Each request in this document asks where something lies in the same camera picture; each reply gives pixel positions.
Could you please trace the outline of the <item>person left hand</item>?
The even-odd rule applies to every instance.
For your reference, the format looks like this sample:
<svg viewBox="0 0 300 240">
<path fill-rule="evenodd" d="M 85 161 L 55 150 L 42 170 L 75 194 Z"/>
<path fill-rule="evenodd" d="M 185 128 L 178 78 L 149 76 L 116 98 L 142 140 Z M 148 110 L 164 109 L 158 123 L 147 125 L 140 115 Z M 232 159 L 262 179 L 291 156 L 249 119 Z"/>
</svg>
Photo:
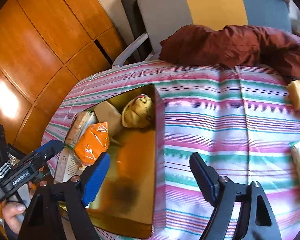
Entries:
<svg viewBox="0 0 300 240">
<path fill-rule="evenodd" d="M 20 202 L 6 202 L 4 207 L 2 208 L 2 216 L 4 219 L 4 230 L 8 237 L 8 239 L 17 239 L 19 231 L 21 230 L 21 226 L 23 220 L 21 216 L 26 211 L 26 208 L 29 206 L 31 199 L 34 194 L 34 189 L 32 188 L 33 183 L 31 181 L 28 182 L 28 193 L 25 193 L 25 185 L 20 188 L 21 196 L 25 201 L 24 203 Z"/>
</svg>

